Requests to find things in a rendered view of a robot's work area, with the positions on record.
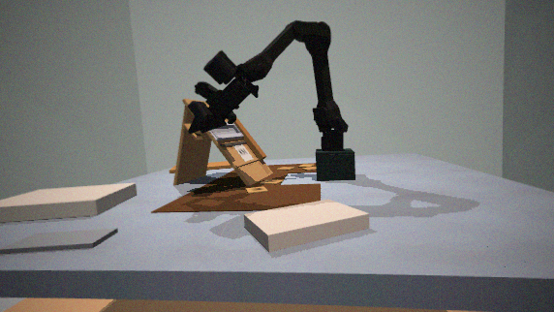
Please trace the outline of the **tan cardboard-coloured slanted board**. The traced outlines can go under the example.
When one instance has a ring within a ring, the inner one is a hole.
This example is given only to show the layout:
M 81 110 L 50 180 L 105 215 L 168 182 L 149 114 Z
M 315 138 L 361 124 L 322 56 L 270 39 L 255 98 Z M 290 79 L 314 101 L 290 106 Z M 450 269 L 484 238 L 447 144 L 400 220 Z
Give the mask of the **tan cardboard-coloured slanted board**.
M 188 108 L 192 101 L 196 100 L 182 101 L 185 109 L 173 185 L 206 176 L 212 141 L 246 186 L 251 186 L 273 174 L 263 160 L 266 155 L 237 117 L 232 124 L 229 124 L 229 120 L 226 119 L 226 126 L 203 133 L 207 140 L 195 141 L 184 126 L 184 124 L 192 124 L 195 118 Z M 243 144 L 254 159 L 245 162 L 233 147 L 237 144 Z

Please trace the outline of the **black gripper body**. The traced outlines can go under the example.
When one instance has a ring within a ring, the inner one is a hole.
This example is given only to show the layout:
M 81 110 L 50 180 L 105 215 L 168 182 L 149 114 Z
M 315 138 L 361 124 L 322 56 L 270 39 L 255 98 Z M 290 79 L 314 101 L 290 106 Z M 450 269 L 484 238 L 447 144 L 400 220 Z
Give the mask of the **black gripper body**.
M 209 124 L 214 118 L 219 118 L 221 121 L 228 119 L 229 124 L 236 121 L 236 115 L 233 110 L 238 109 L 239 104 L 227 94 L 225 89 L 219 90 L 217 93 L 219 95 L 214 101 L 208 103 L 210 107 L 204 102 L 198 101 L 192 101 L 188 106 L 200 124 Z

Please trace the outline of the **grey paper ticket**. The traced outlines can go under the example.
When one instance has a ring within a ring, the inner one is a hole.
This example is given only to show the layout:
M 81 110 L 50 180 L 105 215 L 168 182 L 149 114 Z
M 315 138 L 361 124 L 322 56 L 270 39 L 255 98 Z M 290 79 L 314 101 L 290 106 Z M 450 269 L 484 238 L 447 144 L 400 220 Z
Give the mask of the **grey paper ticket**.
M 244 147 L 243 144 L 233 145 L 233 147 L 236 149 L 236 151 L 239 153 L 239 155 L 242 157 L 242 159 L 243 159 L 245 162 L 254 159 L 254 158 L 250 155 L 250 153 L 247 151 L 247 149 Z

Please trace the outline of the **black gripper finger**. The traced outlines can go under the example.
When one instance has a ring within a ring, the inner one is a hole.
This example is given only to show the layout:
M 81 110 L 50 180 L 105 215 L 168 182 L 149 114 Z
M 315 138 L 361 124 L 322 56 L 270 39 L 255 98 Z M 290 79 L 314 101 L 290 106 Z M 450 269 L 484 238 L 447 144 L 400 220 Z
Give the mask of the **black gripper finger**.
M 190 134 L 193 134 L 193 133 L 195 133 L 195 132 L 197 132 L 201 129 L 204 129 L 208 126 L 211 126 L 211 124 L 210 123 L 209 124 L 200 124 L 199 121 L 195 117 L 188 132 Z
M 213 130 L 213 129 L 216 129 L 216 128 L 227 125 L 226 121 L 221 121 L 219 118 L 214 118 L 214 120 L 210 124 L 211 124 L 211 126 L 208 126 L 204 129 L 201 129 L 200 131 L 202 133 L 205 133 L 207 131 L 210 131 L 210 130 Z

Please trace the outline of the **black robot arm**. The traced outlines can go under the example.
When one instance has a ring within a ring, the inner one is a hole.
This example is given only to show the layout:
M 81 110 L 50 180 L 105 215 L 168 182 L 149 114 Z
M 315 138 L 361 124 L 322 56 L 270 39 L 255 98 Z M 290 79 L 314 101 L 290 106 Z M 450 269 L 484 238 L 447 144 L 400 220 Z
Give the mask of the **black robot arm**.
M 227 85 L 227 94 L 238 104 L 251 93 L 258 98 L 259 86 L 251 82 L 263 79 L 272 68 L 275 59 L 294 41 L 304 43 L 312 56 L 315 83 L 318 96 L 317 107 L 313 109 L 314 121 L 322 136 L 323 151 L 345 151 L 343 133 L 348 125 L 341 117 L 339 107 L 333 100 L 327 52 L 330 46 L 330 27 L 324 21 L 294 20 L 286 25 L 282 33 L 260 54 L 244 64 L 235 65 L 221 50 L 210 60 L 204 70 L 220 85 Z M 243 79 L 244 78 L 244 79 Z M 195 93 L 214 101 L 219 91 L 207 82 L 198 82 Z M 331 130 L 334 129 L 334 130 Z

